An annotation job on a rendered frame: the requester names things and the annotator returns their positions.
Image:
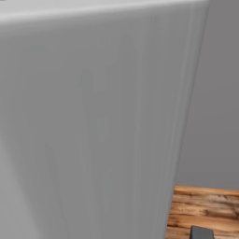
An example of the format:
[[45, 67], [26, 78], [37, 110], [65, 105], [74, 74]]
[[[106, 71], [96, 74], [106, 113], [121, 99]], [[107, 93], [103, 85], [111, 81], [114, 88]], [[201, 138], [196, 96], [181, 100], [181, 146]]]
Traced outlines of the grey stainless steel fridge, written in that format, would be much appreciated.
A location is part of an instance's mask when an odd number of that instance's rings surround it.
[[0, 239], [164, 239], [210, 0], [0, 0]]

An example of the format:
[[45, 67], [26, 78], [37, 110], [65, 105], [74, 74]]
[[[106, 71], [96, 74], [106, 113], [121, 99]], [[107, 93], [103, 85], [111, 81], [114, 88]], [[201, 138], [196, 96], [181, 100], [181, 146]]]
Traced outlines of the dark grey block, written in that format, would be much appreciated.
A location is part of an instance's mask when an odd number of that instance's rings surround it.
[[215, 239], [212, 230], [197, 226], [190, 227], [190, 239]]

